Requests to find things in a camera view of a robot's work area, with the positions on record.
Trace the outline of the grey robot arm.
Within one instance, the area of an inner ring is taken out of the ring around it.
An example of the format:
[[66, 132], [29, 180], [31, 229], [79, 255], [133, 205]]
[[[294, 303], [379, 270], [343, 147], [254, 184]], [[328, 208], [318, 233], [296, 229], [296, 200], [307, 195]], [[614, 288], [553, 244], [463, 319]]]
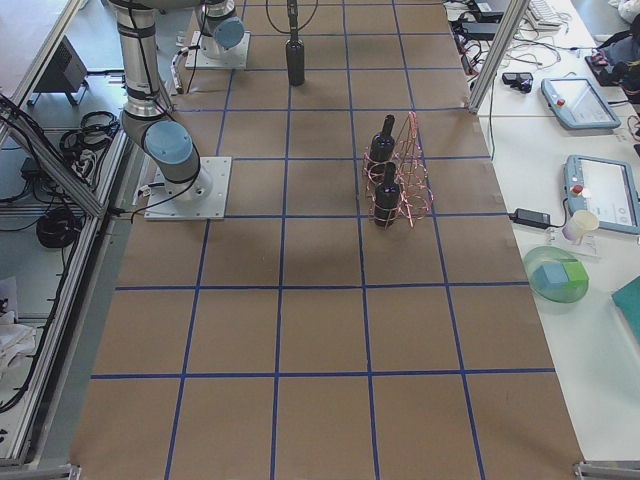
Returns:
[[210, 193], [211, 176], [202, 169], [200, 155], [187, 129], [161, 105], [163, 84], [158, 72], [157, 10], [193, 7], [200, 29], [218, 36], [231, 48], [243, 38], [244, 26], [232, 1], [111, 1], [116, 14], [124, 65], [127, 101], [122, 114], [126, 134], [160, 169], [169, 195], [180, 201]]

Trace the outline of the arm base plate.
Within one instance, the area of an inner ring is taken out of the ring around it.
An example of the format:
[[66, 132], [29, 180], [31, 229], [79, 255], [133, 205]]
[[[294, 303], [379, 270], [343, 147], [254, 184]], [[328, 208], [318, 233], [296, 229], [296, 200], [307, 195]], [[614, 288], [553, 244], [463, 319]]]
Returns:
[[231, 170], [231, 157], [202, 157], [195, 182], [178, 185], [167, 183], [156, 168], [153, 181], [160, 182], [161, 186], [151, 189], [151, 207], [144, 210], [144, 218], [152, 221], [223, 219]]
[[190, 70], [244, 70], [247, 67], [250, 37], [251, 33], [246, 31], [241, 42], [229, 49], [213, 42], [208, 49], [190, 50], [185, 60], [185, 67]]

